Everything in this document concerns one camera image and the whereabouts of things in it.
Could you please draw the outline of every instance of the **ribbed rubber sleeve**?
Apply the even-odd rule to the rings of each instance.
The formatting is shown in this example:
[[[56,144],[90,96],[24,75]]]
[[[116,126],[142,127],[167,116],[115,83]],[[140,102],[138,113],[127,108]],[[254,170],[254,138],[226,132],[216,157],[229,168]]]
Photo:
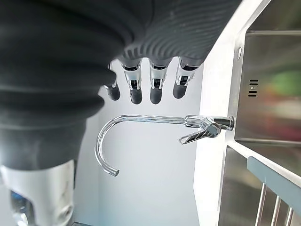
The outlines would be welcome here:
[[[107,65],[143,39],[149,11],[116,0],[0,2],[0,164],[77,161],[86,118],[104,104],[98,90],[116,79]]]
[[[154,0],[154,18],[144,42],[124,58],[205,60],[241,0]]]

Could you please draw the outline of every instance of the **chrome faucet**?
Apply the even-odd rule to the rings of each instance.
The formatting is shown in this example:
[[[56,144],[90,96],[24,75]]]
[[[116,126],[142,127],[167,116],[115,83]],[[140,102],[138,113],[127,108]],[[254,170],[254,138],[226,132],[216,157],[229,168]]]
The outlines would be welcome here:
[[[212,117],[212,116],[196,116],[187,115],[186,117],[168,117],[168,116],[145,116],[145,115],[121,115],[109,121],[100,130],[97,140],[95,143],[95,157],[98,163],[103,167],[106,173],[112,176],[117,176],[119,170],[110,166],[104,158],[104,153],[102,149],[103,139],[106,133],[114,125],[123,121],[139,121],[139,122],[153,122],[153,123],[165,123],[165,124],[179,124],[184,125],[189,128],[201,128],[198,132],[189,134],[179,139],[182,145],[188,144],[190,142],[199,140],[201,138],[217,137],[221,130],[233,130],[234,127],[234,117]]]

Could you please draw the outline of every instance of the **metal rack bar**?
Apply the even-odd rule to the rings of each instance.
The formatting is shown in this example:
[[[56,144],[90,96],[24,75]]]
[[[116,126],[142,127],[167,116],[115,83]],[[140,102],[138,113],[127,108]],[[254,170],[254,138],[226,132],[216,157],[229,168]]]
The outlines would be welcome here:
[[[260,225],[266,193],[267,193],[267,185],[265,183],[263,183],[262,188],[261,188],[261,194],[260,194],[260,200],[259,200],[259,205],[258,205],[258,210],[257,210],[255,226]]]
[[[276,226],[280,210],[281,198],[277,195],[271,226]]]
[[[293,209],[292,209],[292,207],[290,207],[290,209],[288,211],[288,215],[287,215],[285,226],[290,226],[291,225],[292,218],[293,218]]]

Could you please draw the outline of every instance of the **faucet lever handle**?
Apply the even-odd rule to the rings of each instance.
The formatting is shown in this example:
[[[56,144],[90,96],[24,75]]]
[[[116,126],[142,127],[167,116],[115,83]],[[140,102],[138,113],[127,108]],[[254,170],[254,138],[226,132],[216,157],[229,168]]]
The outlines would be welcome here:
[[[186,135],[184,137],[181,137],[179,139],[180,143],[182,145],[188,144],[190,142],[209,137],[209,138],[215,138],[221,133],[221,127],[217,123],[211,123],[208,126],[205,127],[205,129],[202,129],[198,132]]]

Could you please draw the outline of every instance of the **stainless steel sink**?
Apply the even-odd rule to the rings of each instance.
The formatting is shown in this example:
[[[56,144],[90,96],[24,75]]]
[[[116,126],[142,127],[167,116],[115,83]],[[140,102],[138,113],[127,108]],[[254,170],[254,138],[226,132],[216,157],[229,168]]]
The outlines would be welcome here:
[[[238,34],[226,133],[219,226],[286,225],[289,206],[267,189],[256,222],[262,182],[247,169],[254,156],[301,185],[301,1],[263,0]],[[299,226],[296,213],[290,225]]]

